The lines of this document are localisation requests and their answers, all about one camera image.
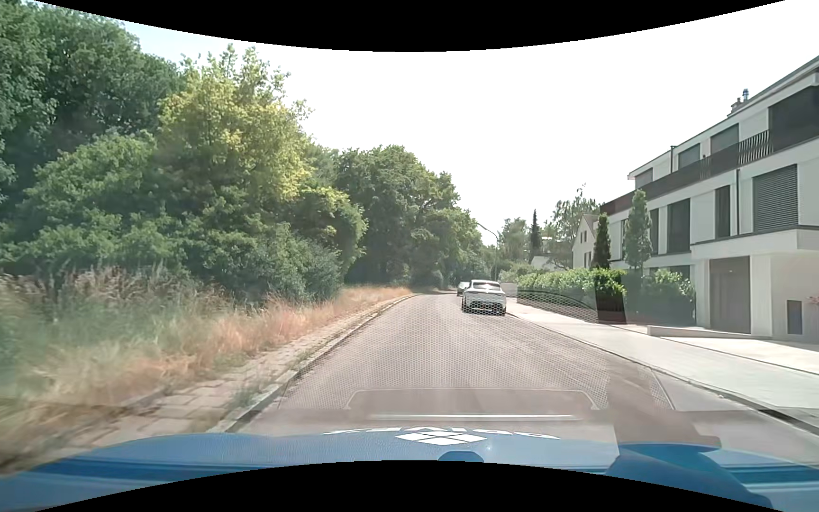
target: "dry grass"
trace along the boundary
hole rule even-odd
[[[115,269],[47,285],[0,280],[0,464],[159,387],[210,377],[343,315],[410,293],[345,288],[334,299],[235,307],[216,290]]]

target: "car hood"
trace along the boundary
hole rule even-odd
[[[307,436],[161,436],[100,448],[0,478],[0,511],[58,506],[201,476],[331,462],[481,459],[603,473],[622,447],[533,432],[427,426],[337,430]],[[709,457],[745,485],[819,482],[816,468],[745,452],[674,444],[631,448],[658,459],[677,459],[685,449],[703,452],[702,457]]]

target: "asphalt road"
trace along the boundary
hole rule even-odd
[[[719,444],[819,466],[818,436],[525,320],[464,313],[460,300],[420,295],[390,308],[238,431],[500,428]]]

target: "white car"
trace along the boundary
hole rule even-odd
[[[463,291],[461,311],[488,310],[497,314],[508,311],[508,297],[495,281],[473,280]]]

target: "balcony railing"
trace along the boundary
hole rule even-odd
[[[684,166],[659,180],[654,180],[641,189],[646,192],[646,199],[651,200],[687,187],[692,183],[707,180],[717,174],[728,172],[747,165],[753,161],[768,157],[777,151],[794,146],[801,142],[819,137],[819,124],[802,125],[791,129],[767,130],[757,135],[745,138],[728,147],[712,153],[690,165]],[[600,206],[600,211],[612,215],[619,211],[631,208],[633,195],[631,191],[620,198],[609,201]]]

